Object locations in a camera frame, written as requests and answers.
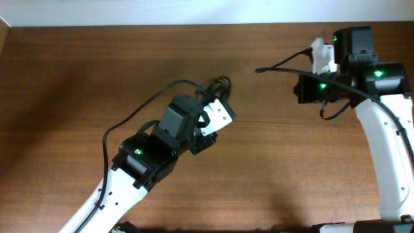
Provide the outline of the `black USB cable micro plug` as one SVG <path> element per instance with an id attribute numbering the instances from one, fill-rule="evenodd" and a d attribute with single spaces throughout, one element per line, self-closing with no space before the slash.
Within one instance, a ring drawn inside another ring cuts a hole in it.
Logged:
<path id="1" fill-rule="evenodd" d="M 227 101 L 231 95 L 232 82 L 227 76 L 209 79 L 200 86 L 202 89 L 196 89 L 195 98 L 200 100 L 203 105 L 209 104 L 215 99 Z"/>

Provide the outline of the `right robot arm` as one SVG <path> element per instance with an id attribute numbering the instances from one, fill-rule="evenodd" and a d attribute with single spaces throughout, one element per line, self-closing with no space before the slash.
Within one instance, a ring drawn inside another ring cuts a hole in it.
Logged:
<path id="1" fill-rule="evenodd" d="M 413 116 L 406 69 L 380 62 L 371 27 L 334 33 L 332 44 L 316 38 L 303 51 L 312 71 L 299 73 L 294 93 L 301 104 L 345 100 L 362 125 L 376 174 L 380 217 L 353 223 L 323 223 L 315 232 L 413 231 Z"/>

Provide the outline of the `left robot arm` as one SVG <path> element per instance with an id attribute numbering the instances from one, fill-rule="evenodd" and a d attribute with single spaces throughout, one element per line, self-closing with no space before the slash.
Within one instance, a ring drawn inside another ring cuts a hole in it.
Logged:
<path id="1" fill-rule="evenodd" d="M 91 196 L 62 232 L 110 232 L 119 220 L 167 177 L 179 157 L 215 144 L 217 133 L 234 119 L 225 102 L 211 94 L 198 100 L 174 96 L 160 120 L 145 123 L 125 139 Z"/>

